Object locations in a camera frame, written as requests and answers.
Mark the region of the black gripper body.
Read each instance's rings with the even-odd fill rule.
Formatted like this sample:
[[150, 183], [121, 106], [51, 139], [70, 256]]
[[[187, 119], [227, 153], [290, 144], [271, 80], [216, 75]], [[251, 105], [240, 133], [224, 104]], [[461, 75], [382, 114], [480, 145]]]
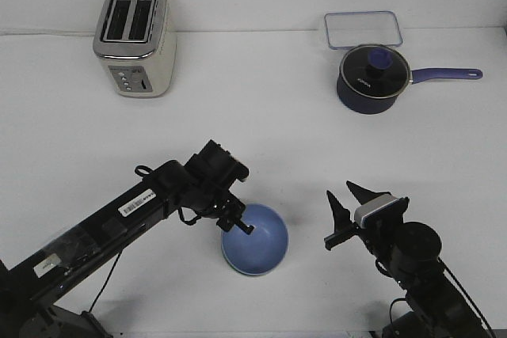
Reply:
[[245, 165], [210, 140], [187, 161], [184, 168], [193, 180], [181, 199], [180, 208], [188, 208], [195, 213], [189, 220], [180, 214], [184, 224], [193, 226], [202, 218], [228, 218], [234, 226], [236, 221], [242, 221], [246, 205], [231, 193], [230, 187], [235, 181], [243, 182], [249, 176], [250, 171]]
[[370, 253], [387, 253], [394, 244], [395, 231], [403, 224], [402, 222], [390, 225], [381, 225], [372, 230], [362, 230], [355, 222], [350, 220], [350, 237], [333, 237], [332, 234], [324, 238], [324, 246], [327, 250], [344, 243], [348, 239], [358, 236]]

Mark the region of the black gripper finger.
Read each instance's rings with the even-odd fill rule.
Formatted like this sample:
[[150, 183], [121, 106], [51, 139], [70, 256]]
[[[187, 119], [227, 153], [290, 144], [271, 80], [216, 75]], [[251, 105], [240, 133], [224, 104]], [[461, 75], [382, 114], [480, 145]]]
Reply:
[[251, 234], [254, 230], [253, 226], [247, 225], [241, 220], [236, 221], [235, 225], [245, 234]]
[[349, 180], [347, 180], [345, 184], [360, 205], [364, 205], [382, 195], [390, 195], [389, 192], [374, 192], [372, 190], [363, 188], [360, 185], [355, 184]]
[[234, 222], [228, 218], [218, 218], [216, 225], [224, 232], [229, 232], [234, 227]]
[[350, 237], [350, 211], [344, 208], [336, 196], [329, 190], [326, 195], [334, 219], [333, 237]]

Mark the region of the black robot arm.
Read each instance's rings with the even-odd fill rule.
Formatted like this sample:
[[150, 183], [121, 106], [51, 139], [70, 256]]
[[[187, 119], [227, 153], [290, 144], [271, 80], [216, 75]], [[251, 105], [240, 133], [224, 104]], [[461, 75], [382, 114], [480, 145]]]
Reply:
[[377, 270], [404, 291], [410, 311], [391, 318], [381, 337], [493, 337], [494, 330], [440, 258], [437, 232], [403, 215], [410, 200], [390, 192], [374, 192], [353, 182], [347, 187], [359, 202], [350, 212], [332, 192], [326, 196], [334, 231], [325, 237], [328, 250], [358, 236], [375, 257]]
[[174, 212], [192, 210], [190, 225], [213, 218], [225, 232], [253, 231], [242, 221], [245, 205], [230, 191], [249, 170], [218, 143], [209, 141], [184, 165], [170, 160], [135, 172], [142, 178], [136, 186], [15, 267], [1, 268], [3, 337], [109, 336], [90, 311], [76, 314], [56, 302]]

